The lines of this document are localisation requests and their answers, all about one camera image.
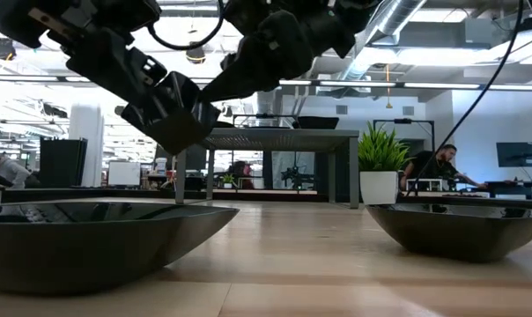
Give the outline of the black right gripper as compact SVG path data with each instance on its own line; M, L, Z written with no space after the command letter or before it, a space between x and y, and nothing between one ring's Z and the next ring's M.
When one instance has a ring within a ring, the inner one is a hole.
M241 34L237 52L221 62L222 72L201 90L201 101L243 99L296 78L314 59L307 19L317 1L232 0L222 17Z

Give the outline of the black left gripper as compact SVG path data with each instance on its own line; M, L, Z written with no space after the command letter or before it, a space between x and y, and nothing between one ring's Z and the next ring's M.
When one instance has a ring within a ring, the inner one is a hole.
M72 42L68 69L129 102L127 114L171 114L178 107L178 83L158 60L137 48L133 37L102 27Z

